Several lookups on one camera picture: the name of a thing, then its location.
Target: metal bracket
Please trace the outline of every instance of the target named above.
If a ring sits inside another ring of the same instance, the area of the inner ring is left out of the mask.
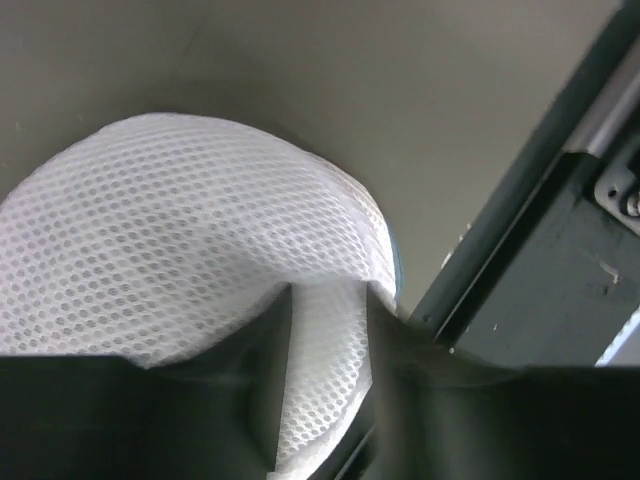
[[[617,218],[621,223],[640,236],[640,216],[630,211],[630,198],[640,192],[640,135],[634,136],[616,154],[596,182],[594,196],[596,202]]]

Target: screw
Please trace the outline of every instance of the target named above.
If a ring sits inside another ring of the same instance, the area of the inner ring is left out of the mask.
[[[627,215],[640,217],[640,192],[634,192],[627,198]]]

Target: gray wall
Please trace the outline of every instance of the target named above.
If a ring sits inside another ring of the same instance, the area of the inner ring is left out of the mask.
[[[27,3],[0,5],[0,197],[130,115],[244,121],[371,189],[411,308],[618,2]]]

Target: mesh pad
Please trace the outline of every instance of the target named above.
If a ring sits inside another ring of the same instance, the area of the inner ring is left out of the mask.
[[[393,298],[391,242],[366,190],[322,159],[220,119],[152,114],[105,127],[0,209],[5,354],[173,362],[293,283],[281,478],[319,466],[369,387],[362,280]]]

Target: white mesh fabric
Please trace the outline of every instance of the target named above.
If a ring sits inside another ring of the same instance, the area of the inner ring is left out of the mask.
[[[175,361],[294,283],[278,475],[302,479],[370,383],[362,280],[395,292],[384,219],[355,180],[243,125],[144,115],[57,155],[2,204],[0,353]]]

